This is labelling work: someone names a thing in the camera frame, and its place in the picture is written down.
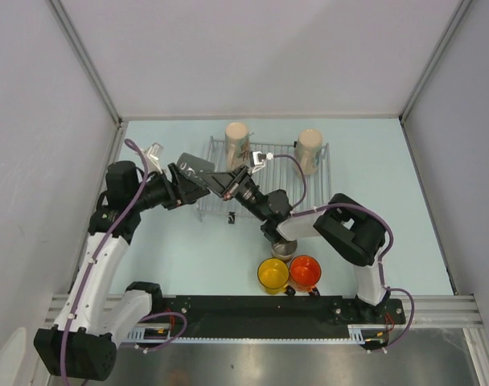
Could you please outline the dark green mug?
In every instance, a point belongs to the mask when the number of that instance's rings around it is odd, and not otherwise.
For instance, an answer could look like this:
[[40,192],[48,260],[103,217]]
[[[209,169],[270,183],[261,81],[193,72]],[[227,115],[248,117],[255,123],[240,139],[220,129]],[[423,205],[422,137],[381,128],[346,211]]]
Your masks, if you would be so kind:
[[200,173],[210,173],[216,168],[214,163],[189,153],[182,153],[176,165],[180,173],[189,179],[197,179]]

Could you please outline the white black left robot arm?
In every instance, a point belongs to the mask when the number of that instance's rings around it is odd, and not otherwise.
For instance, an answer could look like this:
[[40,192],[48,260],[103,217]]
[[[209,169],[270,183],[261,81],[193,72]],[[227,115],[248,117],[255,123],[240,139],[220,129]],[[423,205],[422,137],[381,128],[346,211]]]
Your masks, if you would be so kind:
[[106,189],[98,199],[89,227],[87,248],[66,304],[50,328],[40,328],[34,346],[49,373],[64,378],[106,380],[117,349],[143,318],[163,316],[166,303],[160,285],[134,281],[110,311],[105,301],[143,211],[193,204],[208,195],[198,175],[215,170],[201,158],[183,154],[168,172],[146,175],[134,162],[111,164]]

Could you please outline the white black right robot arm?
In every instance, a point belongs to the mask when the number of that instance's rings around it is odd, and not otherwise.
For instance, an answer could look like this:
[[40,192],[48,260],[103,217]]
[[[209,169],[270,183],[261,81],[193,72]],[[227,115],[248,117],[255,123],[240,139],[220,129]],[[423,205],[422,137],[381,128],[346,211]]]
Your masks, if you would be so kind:
[[273,243],[321,236],[354,266],[357,294],[353,309],[366,322],[387,313],[389,291],[382,260],[384,245],[392,245],[388,225],[374,212],[345,194],[336,194],[321,207],[294,211],[286,191],[264,194],[246,166],[227,172],[202,172],[200,178],[222,200],[236,200],[261,221],[261,231]]

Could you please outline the beige plain mug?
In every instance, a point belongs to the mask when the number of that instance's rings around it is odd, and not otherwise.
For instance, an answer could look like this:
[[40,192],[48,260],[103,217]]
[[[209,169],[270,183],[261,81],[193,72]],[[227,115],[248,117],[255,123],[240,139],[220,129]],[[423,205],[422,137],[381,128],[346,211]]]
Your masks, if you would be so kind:
[[294,154],[305,176],[313,175],[318,170],[322,151],[323,135],[318,130],[305,129],[298,135]]

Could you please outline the beige decorated mug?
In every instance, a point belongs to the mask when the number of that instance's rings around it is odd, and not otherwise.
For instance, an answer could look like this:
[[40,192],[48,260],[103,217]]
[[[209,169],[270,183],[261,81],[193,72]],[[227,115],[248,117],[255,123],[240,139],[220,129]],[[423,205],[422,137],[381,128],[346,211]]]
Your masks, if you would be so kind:
[[225,129],[226,170],[248,165],[250,159],[250,132],[243,122],[230,123]]

